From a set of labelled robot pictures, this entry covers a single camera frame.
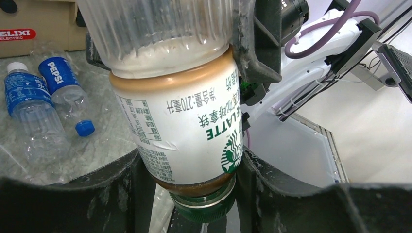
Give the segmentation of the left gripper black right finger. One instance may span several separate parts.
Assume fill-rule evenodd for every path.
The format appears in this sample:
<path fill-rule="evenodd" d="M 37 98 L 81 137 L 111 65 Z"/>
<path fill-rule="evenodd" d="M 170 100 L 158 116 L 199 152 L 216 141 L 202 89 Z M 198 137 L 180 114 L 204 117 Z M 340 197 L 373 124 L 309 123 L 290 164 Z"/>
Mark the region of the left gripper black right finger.
<path fill-rule="evenodd" d="M 236 200 L 243 233 L 409 233 L 410 184 L 335 183 L 318 188 L 244 149 Z"/>

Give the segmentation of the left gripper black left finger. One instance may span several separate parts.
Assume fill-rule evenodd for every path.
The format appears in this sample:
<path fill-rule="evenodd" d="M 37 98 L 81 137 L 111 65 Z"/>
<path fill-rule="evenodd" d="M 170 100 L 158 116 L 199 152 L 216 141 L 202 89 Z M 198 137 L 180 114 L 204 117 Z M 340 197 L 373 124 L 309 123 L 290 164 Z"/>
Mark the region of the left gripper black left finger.
<path fill-rule="evenodd" d="M 155 182 L 137 150 L 67 184 L 0 179 L 3 233 L 146 233 Z"/>

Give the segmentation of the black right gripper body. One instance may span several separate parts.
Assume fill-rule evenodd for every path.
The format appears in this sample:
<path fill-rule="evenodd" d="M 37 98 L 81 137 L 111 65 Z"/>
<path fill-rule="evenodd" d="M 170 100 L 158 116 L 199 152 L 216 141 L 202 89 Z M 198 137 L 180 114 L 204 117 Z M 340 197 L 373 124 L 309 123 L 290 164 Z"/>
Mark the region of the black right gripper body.
<path fill-rule="evenodd" d="M 305 0 L 280 0 L 282 47 L 294 37 L 309 18 L 309 6 Z M 250 83 L 240 73 L 240 100 L 242 104 L 253 106 L 260 103 L 269 91 L 270 83 Z"/>

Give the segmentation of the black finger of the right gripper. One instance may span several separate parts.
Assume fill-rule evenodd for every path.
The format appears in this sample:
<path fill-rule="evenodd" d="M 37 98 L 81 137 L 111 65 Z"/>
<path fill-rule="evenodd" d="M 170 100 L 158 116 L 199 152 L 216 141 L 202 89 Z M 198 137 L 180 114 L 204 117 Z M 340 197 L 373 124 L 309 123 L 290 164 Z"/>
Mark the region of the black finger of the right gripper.
<path fill-rule="evenodd" d="M 111 69 L 107 67 L 101 60 L 100 55 L 95 47 L 95 44 L 90 36 L 90 33 L 87 32 L 85 36 L 85 51 L 86 51 L 86 61 L 93 66 L 102 68 L 104 70 L 110 71 Z"/>
<path fill-rule="evenodd" d="M 279 83 L 281 3 L 278 0 L 233 1 L 234 57 L 250 83 Z"/>

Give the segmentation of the Pepsi bottle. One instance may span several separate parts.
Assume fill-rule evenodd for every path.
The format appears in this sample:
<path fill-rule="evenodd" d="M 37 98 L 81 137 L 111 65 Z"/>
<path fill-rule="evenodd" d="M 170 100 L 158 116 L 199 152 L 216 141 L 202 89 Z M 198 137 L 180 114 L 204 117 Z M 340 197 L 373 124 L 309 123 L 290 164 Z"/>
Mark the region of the Pepsi bottle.
<path fill-rule="evenodd" d="M 30 55 L 36 61 L 38 73 L 46 81 L 59 116 L 80 137 L 92 135 L 95 126 L 88 111 L 89 98 L 65 51 L 52 41 L 36 40 Z"/>

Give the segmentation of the clear ribbed plastic jar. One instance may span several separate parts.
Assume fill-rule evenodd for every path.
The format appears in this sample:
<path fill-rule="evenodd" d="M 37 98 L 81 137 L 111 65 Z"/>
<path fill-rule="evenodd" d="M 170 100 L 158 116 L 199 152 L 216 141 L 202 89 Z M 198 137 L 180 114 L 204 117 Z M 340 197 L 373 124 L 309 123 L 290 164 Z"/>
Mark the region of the clear ribbed plastic jar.
<path fill-rule="evenodd" d="M 79 0 L 102 63 L 122 78 L 151 78 L 206 64 L 232 38 L 230 0 Z"/>

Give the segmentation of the white-capped blue water bottle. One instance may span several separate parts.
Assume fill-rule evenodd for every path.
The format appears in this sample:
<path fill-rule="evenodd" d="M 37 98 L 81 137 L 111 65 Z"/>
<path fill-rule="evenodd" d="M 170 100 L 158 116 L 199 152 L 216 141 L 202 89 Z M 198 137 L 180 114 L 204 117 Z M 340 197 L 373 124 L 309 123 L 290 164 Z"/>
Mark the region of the white-capped blue water bottle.
<path fill-rule="evenodd" d="M 17 124 L 27 159 L 50 163 L 66 156 L 70 142 L 46 82 L 30 73 L 24 63 L 12 62 L 7 66 L 4 86 L 7 110 Z"/>

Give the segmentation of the Starbucks latte bottle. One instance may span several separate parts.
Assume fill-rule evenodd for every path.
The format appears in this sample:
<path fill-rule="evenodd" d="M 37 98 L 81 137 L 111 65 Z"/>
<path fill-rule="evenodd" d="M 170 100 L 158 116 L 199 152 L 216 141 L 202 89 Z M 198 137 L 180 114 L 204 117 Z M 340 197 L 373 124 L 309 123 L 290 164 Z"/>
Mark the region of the Starbucks latte bottle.
<path fill-rule="evenodd" d="M 111 72 L 109 81 L 146 169 L 178 212 L 197 223 L 226 216 L 243 155 L 233 50 L 178 73 L 127 79 Z"/>

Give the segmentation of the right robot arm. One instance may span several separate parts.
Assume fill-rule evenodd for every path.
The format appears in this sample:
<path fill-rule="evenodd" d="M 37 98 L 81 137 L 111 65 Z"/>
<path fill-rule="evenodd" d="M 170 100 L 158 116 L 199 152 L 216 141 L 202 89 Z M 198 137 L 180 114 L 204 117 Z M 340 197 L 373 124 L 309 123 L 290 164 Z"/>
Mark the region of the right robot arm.
<path fill-rule="evenodd" d="M 353 0 L 299 31 L 262 63 L 232 46 L 230 0 L 79 0 L 77 5 L 126 118 L 143 126 L 210 128 L 241 121 L 241 79 L 269 84 L 252 120 L 293 91 L 326 77 L 325 59 L 359 37 Z"/>

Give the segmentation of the tan plastic toolbox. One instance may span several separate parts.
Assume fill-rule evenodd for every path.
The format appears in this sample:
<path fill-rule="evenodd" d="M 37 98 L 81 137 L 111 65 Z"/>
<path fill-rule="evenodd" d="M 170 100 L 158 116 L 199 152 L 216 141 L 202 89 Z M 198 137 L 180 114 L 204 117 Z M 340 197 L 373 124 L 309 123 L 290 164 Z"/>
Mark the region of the tan plastic toolbox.
<path fill-rule="evenodd" d="M 1 58 L 29 54 L 35 40 L 66 51 L 85 49 L 86 25 L 74 0 L 2 0 Z"/>

